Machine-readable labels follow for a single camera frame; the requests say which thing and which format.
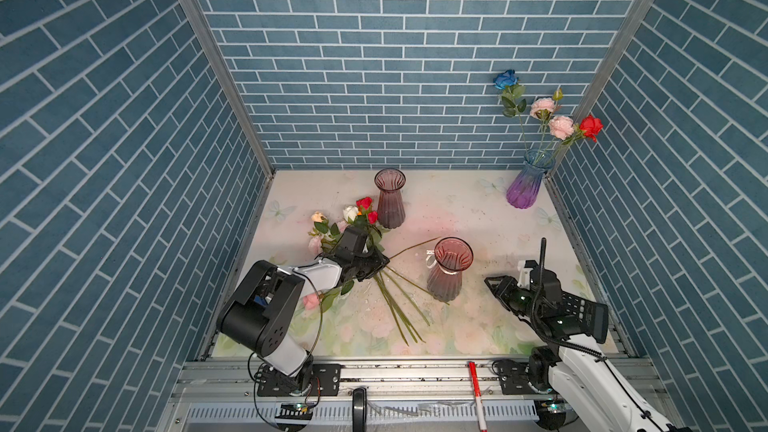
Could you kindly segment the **white rose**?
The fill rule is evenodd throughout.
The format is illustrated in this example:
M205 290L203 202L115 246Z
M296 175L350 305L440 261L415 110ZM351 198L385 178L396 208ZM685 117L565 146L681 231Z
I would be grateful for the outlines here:
M359 214L360 212L356 205L350 205L343 209L343 217L347 223L353 223Z

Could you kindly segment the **pink glass vase with ribbon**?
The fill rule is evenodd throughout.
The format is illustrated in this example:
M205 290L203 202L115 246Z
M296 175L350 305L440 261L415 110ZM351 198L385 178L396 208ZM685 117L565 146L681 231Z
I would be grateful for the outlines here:
M473 261L473 250L466 241L458 237L440 239L427 251L428 292L441 302L456 299L462 288L463 272Z

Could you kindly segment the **red rose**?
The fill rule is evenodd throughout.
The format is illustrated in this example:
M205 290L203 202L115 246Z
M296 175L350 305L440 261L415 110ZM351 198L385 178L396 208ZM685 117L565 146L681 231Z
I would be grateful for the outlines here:
M356 201L356 206L360 211L371 210L373 199L371 197L365 197Z
M593 115L588 115L574 126L574 132L563 141L563 145L568 148L585 139L589 139L593 143L596 143L597 137L602 129L602 121Z

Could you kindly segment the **purple blue gradient vase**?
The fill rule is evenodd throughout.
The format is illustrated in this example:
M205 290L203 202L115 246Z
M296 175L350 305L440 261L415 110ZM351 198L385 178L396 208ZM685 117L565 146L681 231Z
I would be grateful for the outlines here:
M536 201L545 175L554 167L554 154L548 150L531 149L524 155L523 169L506 192L509 205L528 209Z

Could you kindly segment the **pink carnation spray stem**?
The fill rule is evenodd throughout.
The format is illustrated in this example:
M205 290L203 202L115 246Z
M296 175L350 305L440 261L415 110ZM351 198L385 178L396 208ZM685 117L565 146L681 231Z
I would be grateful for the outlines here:
M545 135L553 137L546 146L546 150L555 155L563 145L567 145L575 133L574 120L565 115L558 115L561 108L560 102L564 98L561 88L557 88L551 97L536 99L530 108L530 115L540 122L541 140Z

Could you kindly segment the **blue rose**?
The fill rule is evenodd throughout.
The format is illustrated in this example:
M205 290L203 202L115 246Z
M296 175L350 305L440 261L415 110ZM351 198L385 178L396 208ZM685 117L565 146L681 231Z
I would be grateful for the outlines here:
M508 118L516 117L521 128L521 138L528 151L531 146L525 134L523 115L528 103L524 95L526 87L520 82L514 70L507 70L498 74L494 79L494 87L500 91L500 103L503 107L503 115Z

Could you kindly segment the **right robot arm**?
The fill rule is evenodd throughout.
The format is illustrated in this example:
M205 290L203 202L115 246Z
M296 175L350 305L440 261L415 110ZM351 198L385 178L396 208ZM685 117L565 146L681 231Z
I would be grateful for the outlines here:
M555 272L534 260L519 278L488 276L502 307L544 344L533 349L526 388L557 394L591 431L677 431L599 350L607 339L608 307L565 292Z

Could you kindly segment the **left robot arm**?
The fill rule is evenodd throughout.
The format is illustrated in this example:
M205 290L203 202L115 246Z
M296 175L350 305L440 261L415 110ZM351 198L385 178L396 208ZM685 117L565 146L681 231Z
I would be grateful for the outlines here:
M317 383L312 353L289 335L301 299L373 278L389 264L368 237L368 232L350 226L336 245L308 265L255 262L220 312L217 331L265 363L280 392L303 394Z

